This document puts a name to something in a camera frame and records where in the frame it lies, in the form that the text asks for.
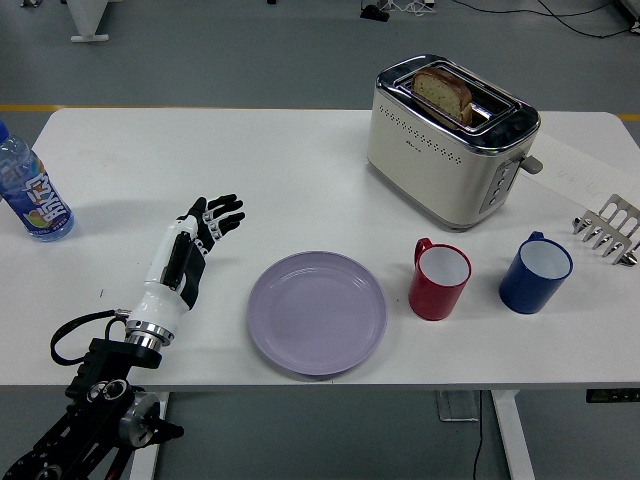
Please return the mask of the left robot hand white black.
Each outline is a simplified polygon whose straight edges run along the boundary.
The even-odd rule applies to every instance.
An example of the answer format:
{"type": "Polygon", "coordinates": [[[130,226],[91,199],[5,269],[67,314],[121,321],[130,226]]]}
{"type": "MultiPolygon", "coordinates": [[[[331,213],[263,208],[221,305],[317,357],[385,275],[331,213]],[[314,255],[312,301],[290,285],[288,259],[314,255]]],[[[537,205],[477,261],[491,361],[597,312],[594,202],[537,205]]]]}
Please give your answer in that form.
{"type": "Polygon", "coordinates": [[[153,324],[175,332],[178,321],[196,303],[206,256],[216,242],[245,218],[235,194],[213,200],[200,197],[164,232],[145,278],[145,292],[132,311],[128,327],[153,324]]]}

